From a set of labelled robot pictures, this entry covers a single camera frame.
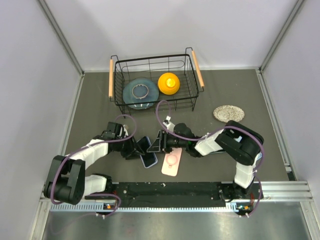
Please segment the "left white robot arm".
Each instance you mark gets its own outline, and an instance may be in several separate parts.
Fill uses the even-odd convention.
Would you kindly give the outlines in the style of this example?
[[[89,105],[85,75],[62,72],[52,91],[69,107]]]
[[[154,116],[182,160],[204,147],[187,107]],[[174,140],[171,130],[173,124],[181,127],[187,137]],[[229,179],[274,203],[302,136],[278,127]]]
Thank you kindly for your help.
[[[114,191],[112,178],[102,173],[86,176],[86,170],[112,152],[119,152],[126,160],[145,154],[125,125],[109,122],[106,130],[78,151],[66,156],[56,155],[52,159],[43,195],[56,205],[76,205],[83,197],[92,194],[109,198]]]

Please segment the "pink phone case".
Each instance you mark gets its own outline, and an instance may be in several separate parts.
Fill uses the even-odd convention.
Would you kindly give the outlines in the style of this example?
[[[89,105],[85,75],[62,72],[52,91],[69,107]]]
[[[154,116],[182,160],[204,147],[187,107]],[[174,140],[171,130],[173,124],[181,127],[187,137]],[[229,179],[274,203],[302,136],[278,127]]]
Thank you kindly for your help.
[[[161,168],[162,174],[171,177],[175,177],[178,174],[182,151],[182,148],[174,148],[170,153],[165,154]]]

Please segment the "blue smartphone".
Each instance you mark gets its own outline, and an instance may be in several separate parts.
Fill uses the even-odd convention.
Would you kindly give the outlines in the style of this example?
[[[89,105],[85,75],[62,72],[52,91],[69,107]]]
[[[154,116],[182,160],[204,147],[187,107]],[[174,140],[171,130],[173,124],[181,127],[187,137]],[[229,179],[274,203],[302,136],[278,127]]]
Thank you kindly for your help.
[[[155,153],[147,152],[147,149],[151,146],[150,139],[147,136],[142,137],[137,144],[143,150],[144,155],[140,155],[143,167],[148,169],[158,163],[158,159]]]

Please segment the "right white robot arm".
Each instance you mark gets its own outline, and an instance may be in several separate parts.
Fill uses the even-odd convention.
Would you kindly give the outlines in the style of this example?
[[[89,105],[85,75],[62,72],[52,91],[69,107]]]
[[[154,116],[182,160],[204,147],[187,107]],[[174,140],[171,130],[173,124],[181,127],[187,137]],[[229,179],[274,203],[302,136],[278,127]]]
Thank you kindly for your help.
[[[185,149],[194,158],[213,153],[227,153],[236,162],[234,180],[231,186],[219,190],[223,200],[243,199],[252,191],[257,172],[257,161],[264,155],[264,139],[244,125],[229,120],[215,133],[196,136],[185,123],[174,124],[170,116],[162,122],[162,130],[146,150],[148,153],[170,154],[174,149]]]

